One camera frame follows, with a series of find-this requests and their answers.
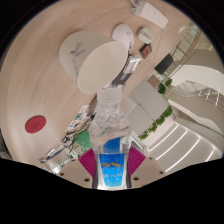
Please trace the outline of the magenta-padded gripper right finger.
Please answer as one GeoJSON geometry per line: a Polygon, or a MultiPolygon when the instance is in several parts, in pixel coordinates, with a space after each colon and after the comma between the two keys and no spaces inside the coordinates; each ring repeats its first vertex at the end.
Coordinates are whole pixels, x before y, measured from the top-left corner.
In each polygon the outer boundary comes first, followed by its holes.
{"type": "Polygon", "coordinates": [[[153,157],[146,157],[133,147],[129,150],[127,171],[132,189],[141,188],[167,175],[153,157]]]}

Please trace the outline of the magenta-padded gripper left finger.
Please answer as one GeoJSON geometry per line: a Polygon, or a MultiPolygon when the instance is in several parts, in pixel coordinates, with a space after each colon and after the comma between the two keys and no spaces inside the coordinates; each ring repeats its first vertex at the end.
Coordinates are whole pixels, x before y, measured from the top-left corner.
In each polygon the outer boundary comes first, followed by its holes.
{"type": "Polygon", "coordinates": [[[71,159],[58,173],[58,176],[84,188],[93,188],[96,172],[95,155],[92,149],[78,159],[71,159]]]}

